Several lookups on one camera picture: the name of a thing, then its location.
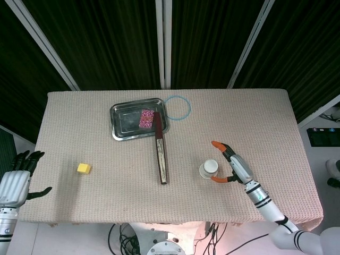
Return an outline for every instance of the pink package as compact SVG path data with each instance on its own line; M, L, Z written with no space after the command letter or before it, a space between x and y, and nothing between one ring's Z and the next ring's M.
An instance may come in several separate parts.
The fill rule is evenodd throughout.
M154 119L153 110L142 110L142 114L140 115L139 127L150 129L152 127L153 119Z

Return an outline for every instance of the blue ring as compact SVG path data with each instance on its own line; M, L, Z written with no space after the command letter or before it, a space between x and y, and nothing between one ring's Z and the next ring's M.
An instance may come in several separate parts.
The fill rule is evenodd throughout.
M183 117L180 117L180 118L173 118L173 117L170 117L168 114L167 114L167 117L170 120L173 120L173 121L181 121L181 120L187 118L189 116L189 114L191 113L191 105L190 105L189 100L187 100L185 97L182 97L182 96L173 95L173 96L169 96L167 99L165 99L164 103L167 103L172 98L182 98L188 104L189 110L188 110L188 112Z

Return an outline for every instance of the small white cup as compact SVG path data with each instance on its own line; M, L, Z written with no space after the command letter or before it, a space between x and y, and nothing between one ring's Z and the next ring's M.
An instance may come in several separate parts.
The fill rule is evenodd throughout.
M204 179L210 179L212 176L217 175L218 171L218 163L214 159L207 159L201 166L200 166L200 175Z

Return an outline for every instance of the orange fingertip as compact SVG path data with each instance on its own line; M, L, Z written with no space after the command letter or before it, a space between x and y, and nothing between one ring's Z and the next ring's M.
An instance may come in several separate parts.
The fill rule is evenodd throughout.
M212 141L211 144L219 149L221 152L225 152L227 150L227 148L220 142Z
M212 179L214 182L218 182L218 183L227 183L227 182L228 182L228 179L227 179L227 178L218 178L218 177L212 176L211 179Z

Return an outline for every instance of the white floor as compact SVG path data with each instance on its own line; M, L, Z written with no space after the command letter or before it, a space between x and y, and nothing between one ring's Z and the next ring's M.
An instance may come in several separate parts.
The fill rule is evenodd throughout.
M340 211L340 202L337 199L339 198L340 190L327 185L327 180L330 176L325 167L326 160L332 157L340 158L340 148L311 147L306 129L313 127L340 128L340 123L316 118L300 130L324 213L327 215L327 220L324 220L315 231L320 233L325 228L340 226L340 217L337 216L337 212ZM18 153L26 149L33 149L32 146L24 145L18 139L15 140L15 143ZM59 224L58 226L50 227L46 224L18 222L7 255L110 255L111 253L107 247L107 234L110 226L110 224ZM223 238L216 246L217 254L226 254L249 239L269 233L276 226L276 224L265 222L246 223L238 227L228 225ZM201 225L197 231L196 238L200 239L203 236L204 225ZM113 246L118 248L114 244L115 239L114 234L112 237ZM202 254L206 245L207 242L200 242L197 245L196 254ZM302 253L279 250L272 244L269 237L266 236L245 245L233 253L233 255L241 254L298 255Z

